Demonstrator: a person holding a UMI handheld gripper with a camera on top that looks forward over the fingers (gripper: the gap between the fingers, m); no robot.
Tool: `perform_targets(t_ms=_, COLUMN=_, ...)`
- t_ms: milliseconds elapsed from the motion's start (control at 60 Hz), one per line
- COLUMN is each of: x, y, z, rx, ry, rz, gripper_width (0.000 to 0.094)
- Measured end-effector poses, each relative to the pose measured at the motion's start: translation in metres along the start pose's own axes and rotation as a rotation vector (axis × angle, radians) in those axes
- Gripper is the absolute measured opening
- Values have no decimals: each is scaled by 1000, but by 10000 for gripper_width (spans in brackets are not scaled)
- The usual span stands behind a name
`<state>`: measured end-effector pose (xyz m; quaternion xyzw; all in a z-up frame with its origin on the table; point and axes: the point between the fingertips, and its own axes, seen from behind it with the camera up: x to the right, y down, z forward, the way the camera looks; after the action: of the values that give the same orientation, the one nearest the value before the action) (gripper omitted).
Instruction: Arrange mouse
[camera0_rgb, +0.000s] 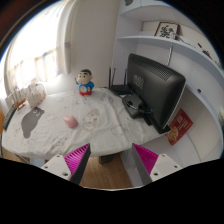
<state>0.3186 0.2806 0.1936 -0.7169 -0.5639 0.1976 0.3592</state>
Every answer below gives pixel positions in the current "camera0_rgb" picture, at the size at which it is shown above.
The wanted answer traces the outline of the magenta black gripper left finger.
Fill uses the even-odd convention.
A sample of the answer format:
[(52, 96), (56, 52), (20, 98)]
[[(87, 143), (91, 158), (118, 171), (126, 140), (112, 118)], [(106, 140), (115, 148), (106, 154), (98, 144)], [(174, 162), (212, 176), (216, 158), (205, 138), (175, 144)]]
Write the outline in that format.
[(63, 156), (55, 155), (42, 169), (79, 185), (90, 157), (90, 145), (86, 144)]

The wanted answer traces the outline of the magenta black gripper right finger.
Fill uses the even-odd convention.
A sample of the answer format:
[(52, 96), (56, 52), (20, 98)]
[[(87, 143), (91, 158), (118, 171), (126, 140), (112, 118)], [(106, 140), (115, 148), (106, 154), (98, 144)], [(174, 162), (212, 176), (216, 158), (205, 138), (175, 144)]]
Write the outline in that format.
[(156, 154), (135, 143), (132, 144), (132, 155), (144, 185), (182, 169), (168, 155)]

